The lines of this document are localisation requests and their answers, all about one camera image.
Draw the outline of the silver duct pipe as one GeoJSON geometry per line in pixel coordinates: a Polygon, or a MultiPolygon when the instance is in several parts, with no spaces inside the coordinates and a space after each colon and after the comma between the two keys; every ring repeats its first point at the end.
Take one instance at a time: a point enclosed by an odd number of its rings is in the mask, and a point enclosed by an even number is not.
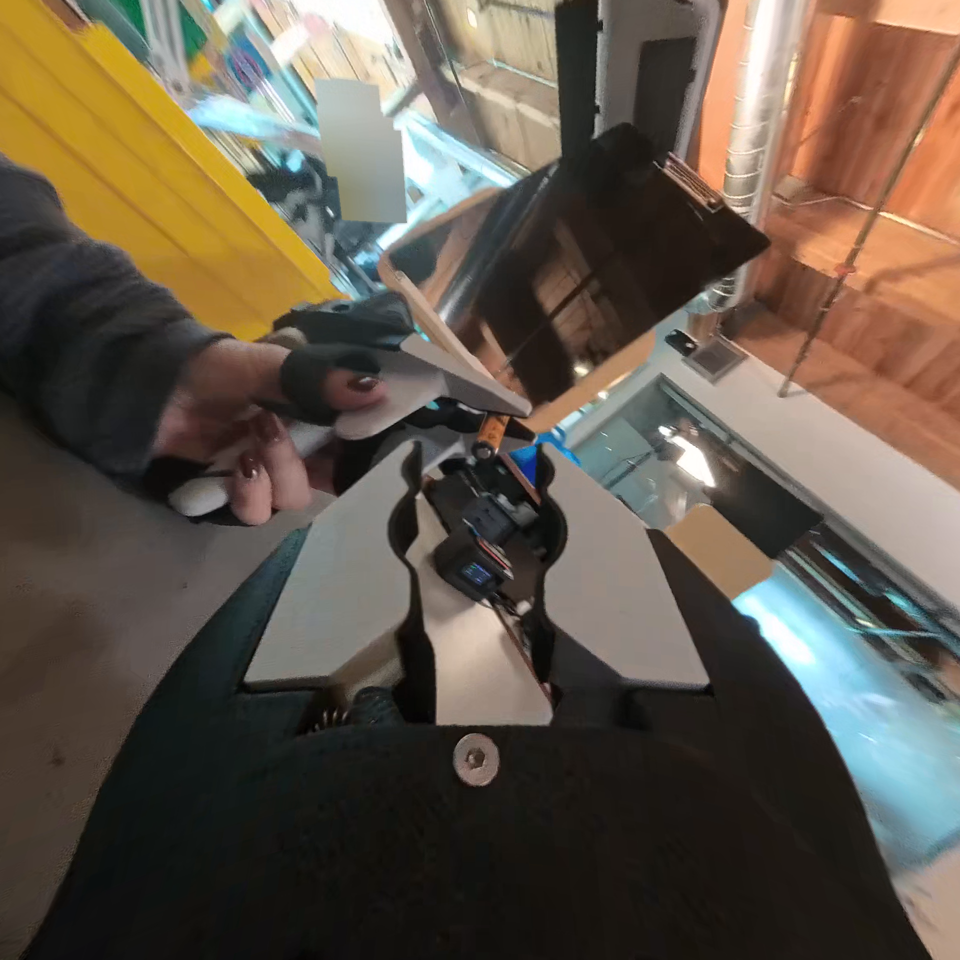
{"type": "Polygon", "coordinates": [[[722,192],[727,206],[762,233],[814,9],[812,1],[746,7],[722,192]]]}

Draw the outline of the wall vent grille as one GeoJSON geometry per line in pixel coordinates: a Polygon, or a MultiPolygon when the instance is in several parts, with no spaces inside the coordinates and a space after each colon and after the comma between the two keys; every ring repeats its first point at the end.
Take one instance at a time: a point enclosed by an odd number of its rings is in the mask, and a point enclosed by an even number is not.
{"type": "Polygon", "coordinates": [[[715,384],[726,378],[749,357],[750,354],[735,342],[722,335],[714,335],[697,342],[693,350],[683,358],[683,363],[704,381],[715,384]]]}

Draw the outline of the orange black battery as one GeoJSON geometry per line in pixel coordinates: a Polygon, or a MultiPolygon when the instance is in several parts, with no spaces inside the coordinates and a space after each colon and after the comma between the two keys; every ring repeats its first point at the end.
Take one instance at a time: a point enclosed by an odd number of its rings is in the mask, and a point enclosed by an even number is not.
{"type": "Polygon", "coordinates": [[[523,421],[506,414],[488,414],[474,438],[471,456],[478,463],[491,462],[501,453],[533,446],[536,438],[523,421]]]}

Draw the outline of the yellow plastic bin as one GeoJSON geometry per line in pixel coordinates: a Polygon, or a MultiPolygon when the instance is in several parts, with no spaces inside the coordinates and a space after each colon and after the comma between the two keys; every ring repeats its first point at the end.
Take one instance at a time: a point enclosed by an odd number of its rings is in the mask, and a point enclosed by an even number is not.
{"type": "Polygon", "coordinates": [[[197,320],[245,340],[340,299],[327,266],[107,28],[1,4],[2,154],[197,320]]]}

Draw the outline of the person's left forearm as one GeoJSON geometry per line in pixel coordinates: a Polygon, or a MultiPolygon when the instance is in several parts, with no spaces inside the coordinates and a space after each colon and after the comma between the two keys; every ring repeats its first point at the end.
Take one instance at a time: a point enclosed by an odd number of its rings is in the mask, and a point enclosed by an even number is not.
{"type": "Polygon", "coordinates": [[[49,439],[133,481],[189,362],[227,337],[80,230],[46,177],[2,156],[2,392],[49,439]]]}

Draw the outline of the black square panel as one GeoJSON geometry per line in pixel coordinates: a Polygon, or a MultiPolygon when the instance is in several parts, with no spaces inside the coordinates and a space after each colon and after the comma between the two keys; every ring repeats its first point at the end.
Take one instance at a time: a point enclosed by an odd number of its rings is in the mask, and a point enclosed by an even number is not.
{"type": "Polygon", "coordinates": [[[765,557],[775,560],[824,515],[763,473],[740,473],[711,494],[714,509],[765,557]]]}

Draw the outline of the person's left hand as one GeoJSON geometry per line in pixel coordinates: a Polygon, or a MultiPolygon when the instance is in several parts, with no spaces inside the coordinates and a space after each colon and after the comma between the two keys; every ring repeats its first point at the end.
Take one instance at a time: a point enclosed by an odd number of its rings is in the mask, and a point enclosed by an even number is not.
{"type": "Polygon", "coordinates": [[[225,479],[236,520],[257,526],[277,511],[306,510],[315,492],[334,494],[333,444],[302,458],[287,422],[262,402],[286,402],[280,372],[288,350],[275,343],[222,339],[186,366],[159,419],[152,459],[210,462],[241,445],[225,479]]]}

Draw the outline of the tan rounded board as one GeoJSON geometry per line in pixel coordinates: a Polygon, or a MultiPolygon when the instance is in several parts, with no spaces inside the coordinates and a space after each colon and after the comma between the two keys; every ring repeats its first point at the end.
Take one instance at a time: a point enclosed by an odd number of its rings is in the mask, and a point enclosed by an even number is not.
{"type": "Polygon", "coordinates": [[[767,581],[774,560],[707,504],[698,504],[663,533],[721,594],[735,601],[767,581]]]}

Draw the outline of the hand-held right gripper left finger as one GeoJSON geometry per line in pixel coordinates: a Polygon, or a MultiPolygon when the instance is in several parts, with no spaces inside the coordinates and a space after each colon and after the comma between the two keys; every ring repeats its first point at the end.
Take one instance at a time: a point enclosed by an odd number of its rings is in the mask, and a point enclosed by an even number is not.
{"type": "Polygon", "coordinates": [[[313,522],[246,668],[248,690],[320,691],[345,707],[387,687],[407,719],[436,721],[435,654],[407,556],[423,473],[422,444],[404,440],[313,522]]]}

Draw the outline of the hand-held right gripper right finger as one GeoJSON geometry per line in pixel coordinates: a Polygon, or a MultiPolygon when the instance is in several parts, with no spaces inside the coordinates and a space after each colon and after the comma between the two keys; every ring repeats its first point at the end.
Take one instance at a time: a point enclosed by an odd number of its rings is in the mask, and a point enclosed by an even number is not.
{"type": "Polygon", "coordinates": [[[556,447],[536,449],[547,555],[533,599],[536,677],[563,693],[711,681],[651,530],[556,447]]]}

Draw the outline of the studio light on stand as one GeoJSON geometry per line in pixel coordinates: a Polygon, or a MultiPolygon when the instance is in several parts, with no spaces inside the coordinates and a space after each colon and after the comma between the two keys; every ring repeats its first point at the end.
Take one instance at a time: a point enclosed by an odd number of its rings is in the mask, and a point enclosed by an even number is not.
{"type": "Polygon", "coordinates": [[[707,489],[717,486],[708,453],[703,449],[699,429],[692,420],[681,417],[673,424],[656,427],[662,441],[660,459],[673,463],[677,469],[707,489]]]}

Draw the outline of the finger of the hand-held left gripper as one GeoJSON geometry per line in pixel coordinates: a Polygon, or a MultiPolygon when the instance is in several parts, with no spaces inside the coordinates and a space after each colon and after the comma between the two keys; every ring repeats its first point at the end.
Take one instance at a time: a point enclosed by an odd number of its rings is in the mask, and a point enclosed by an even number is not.
{"type": "Polygon", "coordinates": [[[442,373],[385,373],[382,379],[385,397],[364,410],[340,414],[333,427],[336,438],[360,441],[374,437],[435,402],[447,390],[442,373]]]}
{"type": "Polygon", "coordinates": [[[518,419],[532,412],[529,400],[421,336],[409,336],[397,349],[385,350],[385,374],[443,374],[445,394],[435,402],[449,399],[474,411],[518,419]]]}

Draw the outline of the wood framed screen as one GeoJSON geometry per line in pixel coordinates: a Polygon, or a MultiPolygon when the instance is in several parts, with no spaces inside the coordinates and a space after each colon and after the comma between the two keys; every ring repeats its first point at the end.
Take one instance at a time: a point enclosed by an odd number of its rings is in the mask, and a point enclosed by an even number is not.
{"type": "Polygon", "coordinates": [[[629,376],[654,330],[770,246],[671,152],[624,123],[383,251],[380,281],[531,405],[540,433],[629,376]]]}

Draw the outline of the black battery charger case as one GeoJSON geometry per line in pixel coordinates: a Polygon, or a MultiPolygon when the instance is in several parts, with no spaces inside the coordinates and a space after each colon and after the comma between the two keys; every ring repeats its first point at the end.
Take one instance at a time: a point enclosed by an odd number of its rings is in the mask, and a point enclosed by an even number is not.
{"type": "Polygon", "coordinates": [[[444,582],[477,603],[514,580],[509,558],[469,524],[451,531],[434,549],[431,562],[444,582]]]}

